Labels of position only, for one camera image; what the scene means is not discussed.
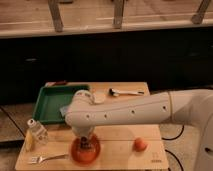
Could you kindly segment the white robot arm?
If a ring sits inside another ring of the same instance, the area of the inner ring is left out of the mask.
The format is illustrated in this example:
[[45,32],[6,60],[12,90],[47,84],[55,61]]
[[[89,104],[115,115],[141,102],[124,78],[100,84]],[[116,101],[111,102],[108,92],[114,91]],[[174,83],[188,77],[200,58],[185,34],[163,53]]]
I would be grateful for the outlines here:
[[96,126],[181,124],[200,132],[194,171],[213,171],[213,90],[167,91],[95,105],[87,90],[75,93],[65,122],[77,137],[89,137]]

